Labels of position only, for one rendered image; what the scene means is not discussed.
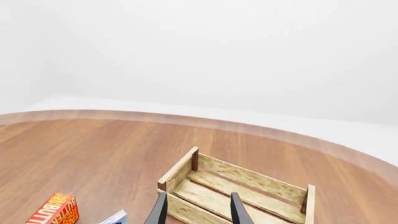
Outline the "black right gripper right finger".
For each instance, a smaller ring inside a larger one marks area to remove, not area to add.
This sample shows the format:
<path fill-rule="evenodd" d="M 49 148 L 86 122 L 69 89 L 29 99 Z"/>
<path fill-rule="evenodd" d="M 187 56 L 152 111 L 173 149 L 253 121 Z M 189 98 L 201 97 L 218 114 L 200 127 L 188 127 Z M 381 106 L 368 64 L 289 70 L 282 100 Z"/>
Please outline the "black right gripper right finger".
<path fill-rule="evenodd" d="M 230 209 L 233 224 L 254 224 L 237 192 L 231 193 Z"/>

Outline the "white and blue box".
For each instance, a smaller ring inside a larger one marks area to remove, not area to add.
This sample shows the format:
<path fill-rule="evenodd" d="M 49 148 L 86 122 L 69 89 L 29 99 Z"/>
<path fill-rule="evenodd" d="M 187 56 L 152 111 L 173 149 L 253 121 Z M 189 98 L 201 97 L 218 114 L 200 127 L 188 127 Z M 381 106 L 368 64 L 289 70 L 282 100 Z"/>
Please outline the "white and blue box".
<path fill-rule="evenodd" d="M 127 224 L 127 213 L 120 210 L 99 224 Z"/>

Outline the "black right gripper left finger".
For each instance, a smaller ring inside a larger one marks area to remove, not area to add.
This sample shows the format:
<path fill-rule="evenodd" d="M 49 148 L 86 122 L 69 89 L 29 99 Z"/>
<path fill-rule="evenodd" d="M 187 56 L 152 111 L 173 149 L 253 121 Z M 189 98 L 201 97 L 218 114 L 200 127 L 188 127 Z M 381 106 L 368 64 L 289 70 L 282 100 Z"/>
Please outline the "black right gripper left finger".
<path fill-rule="evenodd" d="M 144 224 L 165 224 L 167 219 L 167 193 L 160 193 Z"/>

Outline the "wooden slat tray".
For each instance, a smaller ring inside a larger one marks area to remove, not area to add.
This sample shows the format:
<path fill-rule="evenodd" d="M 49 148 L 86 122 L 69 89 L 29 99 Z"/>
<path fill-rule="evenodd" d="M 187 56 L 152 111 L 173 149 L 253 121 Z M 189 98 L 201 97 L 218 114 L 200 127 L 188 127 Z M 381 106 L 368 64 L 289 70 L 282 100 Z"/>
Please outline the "wooden slat tray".
<path fill-rule="evenodd" d="M 184 224 L 233 224 L 242 208 L 249 224 L 315 224 L 315 186 L 306 189 L 235 166 L 192 147 L 157 183 L 168 214 Z"/>

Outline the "red and yellow butter box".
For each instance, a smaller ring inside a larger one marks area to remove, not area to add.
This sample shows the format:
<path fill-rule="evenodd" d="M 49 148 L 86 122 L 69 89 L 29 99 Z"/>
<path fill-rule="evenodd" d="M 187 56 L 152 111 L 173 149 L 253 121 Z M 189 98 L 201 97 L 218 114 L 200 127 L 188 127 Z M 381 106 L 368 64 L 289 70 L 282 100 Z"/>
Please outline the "red and yellow butter box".
<path fill-rule="evenodd" d="M 75 224 L 79 217 L 74 195 L 53 194 L 25 224 Z"/>

